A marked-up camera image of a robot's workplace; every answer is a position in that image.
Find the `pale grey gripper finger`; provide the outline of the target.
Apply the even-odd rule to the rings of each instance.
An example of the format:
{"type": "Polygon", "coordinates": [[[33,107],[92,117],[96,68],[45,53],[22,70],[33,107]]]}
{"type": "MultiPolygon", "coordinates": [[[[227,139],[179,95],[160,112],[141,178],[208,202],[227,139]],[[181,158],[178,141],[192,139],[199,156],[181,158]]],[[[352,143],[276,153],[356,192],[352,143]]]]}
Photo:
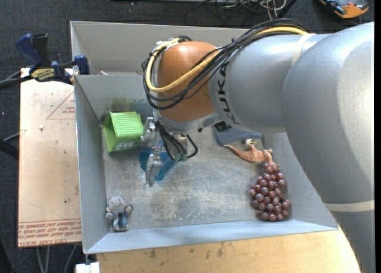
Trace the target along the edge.
{"type": "Polygon", "coordinates": [[[147,187],[152,187],[155,181],[155,176],[153,175],[153,170],[154,170],[154,164],[153,163],[148,163],[146,166],[146,182],[145,185],[147,187]]]}
{"type": "Polygon", "coordinates": [[[160,155],[154,156],[154,180],[160,181],[163,178],[163,162],[160,155]]]}

